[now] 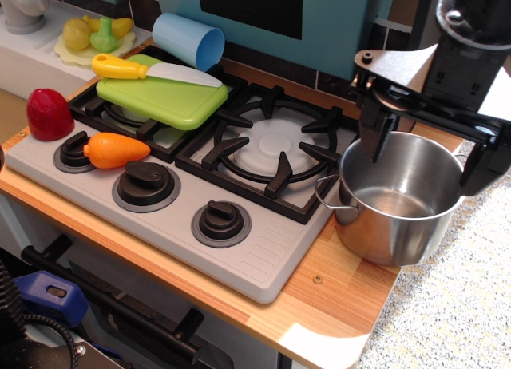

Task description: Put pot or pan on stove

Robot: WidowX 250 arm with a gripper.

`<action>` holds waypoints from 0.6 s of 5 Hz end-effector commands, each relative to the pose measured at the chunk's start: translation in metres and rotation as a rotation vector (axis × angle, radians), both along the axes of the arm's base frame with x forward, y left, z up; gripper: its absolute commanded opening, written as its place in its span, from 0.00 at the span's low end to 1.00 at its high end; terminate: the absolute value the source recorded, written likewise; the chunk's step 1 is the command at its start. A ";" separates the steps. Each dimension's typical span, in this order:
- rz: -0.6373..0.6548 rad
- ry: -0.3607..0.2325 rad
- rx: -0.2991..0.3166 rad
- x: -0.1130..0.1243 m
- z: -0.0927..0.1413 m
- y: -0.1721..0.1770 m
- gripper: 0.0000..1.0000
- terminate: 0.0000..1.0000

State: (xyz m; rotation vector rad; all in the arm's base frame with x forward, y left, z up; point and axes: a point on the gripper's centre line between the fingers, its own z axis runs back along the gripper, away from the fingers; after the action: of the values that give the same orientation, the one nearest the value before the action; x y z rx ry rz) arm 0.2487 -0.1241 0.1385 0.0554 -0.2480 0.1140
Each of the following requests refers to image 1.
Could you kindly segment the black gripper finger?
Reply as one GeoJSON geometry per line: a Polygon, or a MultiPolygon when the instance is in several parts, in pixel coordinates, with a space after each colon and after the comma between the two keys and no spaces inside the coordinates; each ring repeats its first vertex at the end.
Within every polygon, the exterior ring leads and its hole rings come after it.
{"type": "Polygon", "coordinates": [[[363,98],[358,130],[363,153],[372,162],[378,161],[396,121],[397,115],[373,93],[363,98]]]}
{"type": "Polygon", "coordinates": [[[509,141],[476,144],[468,156],[460,179],[462,196],[477,196],[509,170],[509,141]]]}

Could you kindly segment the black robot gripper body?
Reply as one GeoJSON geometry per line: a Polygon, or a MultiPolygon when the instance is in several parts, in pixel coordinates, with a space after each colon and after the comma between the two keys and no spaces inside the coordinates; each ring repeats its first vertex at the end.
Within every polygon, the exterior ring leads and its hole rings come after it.
{"type": "Polygon", "coordinates": [[[351,83],[357,106],[361,109],[363,98],[373,93],[397,116],[473,142],[491,144],[502,139],[510,143],[510,58],[498,69],[481,107],[473,111],[422,92],[436,48],[359,51],[357,77],[351,83]]]}

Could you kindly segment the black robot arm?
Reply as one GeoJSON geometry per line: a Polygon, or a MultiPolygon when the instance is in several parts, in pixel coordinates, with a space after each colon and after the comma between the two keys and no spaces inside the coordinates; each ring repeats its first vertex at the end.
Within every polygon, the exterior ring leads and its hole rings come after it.
{"type": "Polygon", "coordinates": [[[475,196],[510,167],[510,0],[438,0],[435,15],[436,45],[355,55],[362,149],[379,159],[400,116],[472,141],[460,193],[475,196]]]}

